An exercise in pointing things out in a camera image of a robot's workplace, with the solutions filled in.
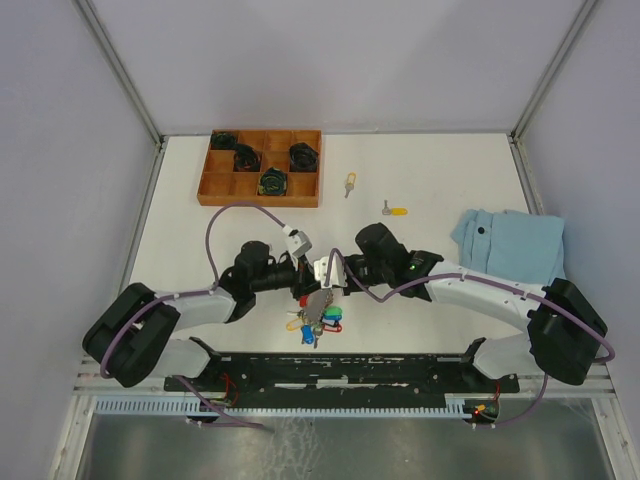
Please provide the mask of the yellow key tag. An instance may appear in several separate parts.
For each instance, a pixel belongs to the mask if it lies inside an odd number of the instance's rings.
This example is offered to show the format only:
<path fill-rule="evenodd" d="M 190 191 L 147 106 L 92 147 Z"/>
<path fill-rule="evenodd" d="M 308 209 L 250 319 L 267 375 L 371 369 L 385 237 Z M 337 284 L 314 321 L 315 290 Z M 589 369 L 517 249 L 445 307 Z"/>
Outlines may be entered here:
<path fill-rule="evenodd" d="M 286 324 L 286 329 L 289 332 L 300 330 L 304 326 L 304 321 L 300 319 L 292 320 Z"/>

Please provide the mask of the green key tag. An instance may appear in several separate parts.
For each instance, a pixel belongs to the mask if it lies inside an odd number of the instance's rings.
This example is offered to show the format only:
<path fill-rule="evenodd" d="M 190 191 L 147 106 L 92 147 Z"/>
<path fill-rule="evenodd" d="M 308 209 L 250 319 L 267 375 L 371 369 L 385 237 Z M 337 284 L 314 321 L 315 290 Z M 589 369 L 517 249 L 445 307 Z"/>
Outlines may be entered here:
<path fill-rule="evenodd" d="M 324 311 L 324 316 L 325 317 L 341 317 L 343 314 L 343 311 L 340 307 L 337 306 L 330 306 L 328 307 L 325 311 Z"/>

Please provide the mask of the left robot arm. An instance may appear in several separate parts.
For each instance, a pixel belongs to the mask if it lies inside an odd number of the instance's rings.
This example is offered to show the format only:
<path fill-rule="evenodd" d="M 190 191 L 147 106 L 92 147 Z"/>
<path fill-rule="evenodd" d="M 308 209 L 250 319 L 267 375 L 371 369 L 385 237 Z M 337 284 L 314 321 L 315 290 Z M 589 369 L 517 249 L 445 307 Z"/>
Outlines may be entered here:
<path fill-rule="evenodd" d="M 319 289 L 306 259 L 311 242 L 300 234 L 279 258 L 260 241 L 245 243 L 213 287 L 161 295 L 138 282 L 129 285 L 90 327 L 82 348 L 100 364 L 100 375 L 130 388 L 150 376 L 183 375 L 209 390 L 221 378 L 214 351 L 174 332 L 205 324 L 229 324 L 247 315 L 261 292 L 288 289 L 296 300 Z"/>

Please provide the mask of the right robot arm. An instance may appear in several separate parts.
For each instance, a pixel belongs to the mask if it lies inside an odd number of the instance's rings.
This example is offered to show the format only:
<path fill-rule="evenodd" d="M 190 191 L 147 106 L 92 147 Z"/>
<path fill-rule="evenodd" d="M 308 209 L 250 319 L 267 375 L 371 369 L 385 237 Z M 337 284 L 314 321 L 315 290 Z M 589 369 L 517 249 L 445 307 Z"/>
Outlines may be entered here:
<path fill-rule="evenodd" d="M 568 280 L 535 285 L 482 274 L 439 254 L 407 250 L 382 223 L 363 228 L 355 242 L 357 254 L 330 254 L 325 286 L 370 293 L 386 285 L 391 296 L 462 307 L 516 329 L 509 337 L 471 343 L 458 368 L 469 390 L 481 391 L 506 375 L 536 373 L 579 386 L 594 364 L 614 356 L 604 320 Z"/>

